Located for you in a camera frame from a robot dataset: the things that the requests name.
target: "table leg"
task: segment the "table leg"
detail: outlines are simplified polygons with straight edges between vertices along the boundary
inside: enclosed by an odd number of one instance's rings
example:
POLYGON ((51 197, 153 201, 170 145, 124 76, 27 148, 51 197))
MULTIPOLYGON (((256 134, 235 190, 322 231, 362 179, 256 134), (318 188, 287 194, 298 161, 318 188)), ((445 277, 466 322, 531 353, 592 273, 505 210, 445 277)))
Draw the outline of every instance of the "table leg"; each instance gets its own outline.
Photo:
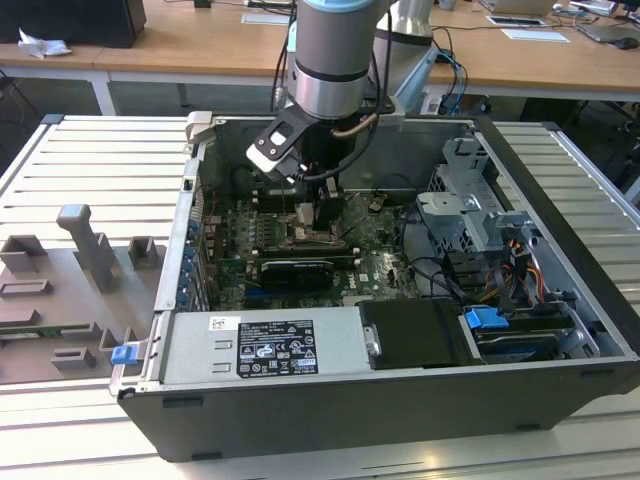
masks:
POLYGON ((118 112, 109 91, 109 82, 104 79, 96 79, 91 80, 91 85, 100 106, 100 113, 102 115, 117 115, 118 112))
POLYGON ((187 97, 187 86, 184 83, 176 84, 178 87, 178 98, 180 99, 180 106, 182 108, 189 107, 189 98, 187 97))

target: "blue latch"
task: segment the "blue latch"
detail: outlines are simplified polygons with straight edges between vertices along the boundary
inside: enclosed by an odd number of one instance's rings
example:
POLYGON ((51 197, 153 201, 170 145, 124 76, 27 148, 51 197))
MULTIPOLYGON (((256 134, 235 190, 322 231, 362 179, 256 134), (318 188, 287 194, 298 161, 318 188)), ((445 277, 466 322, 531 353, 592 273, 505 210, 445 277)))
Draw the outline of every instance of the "blue latch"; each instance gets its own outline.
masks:
POLYGON ((508 328, 509 322, 506 318, 498 315, 497 308, 472 308, 464 314, 464 318, 469 324, 469 328, 508 328))
POLYGON ((111 352, 112 365, 135 365, 138 363, 138 345, 120 345, 111 352))

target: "motherboard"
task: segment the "motherboard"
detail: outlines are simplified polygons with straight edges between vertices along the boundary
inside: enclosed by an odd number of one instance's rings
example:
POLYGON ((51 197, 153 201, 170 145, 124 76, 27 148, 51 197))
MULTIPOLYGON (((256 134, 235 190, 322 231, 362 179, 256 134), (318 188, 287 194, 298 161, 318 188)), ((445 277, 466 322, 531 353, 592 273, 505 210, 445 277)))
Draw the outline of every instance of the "motherboard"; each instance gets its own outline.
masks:
POLYGON ((251 198, 219 199, 205 218, 212 308, 353 306, 418 297, 398 245, 404 207, 386 203, 382 194, 351 193, 340 218, 315 231, 285 199, 267 206, 251 198), (279 281, 289 273, 278 270, 292 266, 313 273, 280 282, 279 288, 262 284, 269 268, 279 281))

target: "circuit board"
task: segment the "circuit board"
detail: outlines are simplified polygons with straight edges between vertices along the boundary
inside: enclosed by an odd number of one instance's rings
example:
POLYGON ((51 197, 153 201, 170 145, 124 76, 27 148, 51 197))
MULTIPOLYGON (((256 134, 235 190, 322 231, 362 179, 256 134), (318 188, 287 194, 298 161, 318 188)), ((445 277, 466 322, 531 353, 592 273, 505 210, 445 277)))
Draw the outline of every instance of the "circuit board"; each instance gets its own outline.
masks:
POLYGON ((372 194, 348 197, 340 219, 325 233, 300 233, 295 213, 259 213, 250 200, 221 202, 215 247, 209 254, 213 279, 212 308, 247 310, 352 306, 365 299, 415 298, 415 280, 396 244, 400 209, 384 206, 372 194), (255 276, 256 255, 270 248, 286 248, 304 238, 305 245, 340 245, 355 258, 336 268, 330 288, 316 292, 265 291, 255 276))

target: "blue cable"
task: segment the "blue cable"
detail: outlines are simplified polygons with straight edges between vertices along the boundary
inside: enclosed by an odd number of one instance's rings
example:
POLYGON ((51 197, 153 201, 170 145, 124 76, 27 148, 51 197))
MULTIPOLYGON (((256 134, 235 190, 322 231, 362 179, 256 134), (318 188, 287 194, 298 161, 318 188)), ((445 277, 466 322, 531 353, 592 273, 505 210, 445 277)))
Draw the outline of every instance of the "blue cable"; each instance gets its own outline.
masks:
POLYGON ((456 103, 454 103, 453 107, 451 107, 451 110, 449 110, 449 115, 452 115, 455 112, 456 108, 460 106, 460 101, 462 100, 462 71, 458 66, 458 62, 456 62, 449 55, 445 54, 442 50, 440 50, 440 55, 442 55, 442 57, 451 64, 451 66, 455 69, 456 74, 458 75, 458 96, 456 98, 456 103))

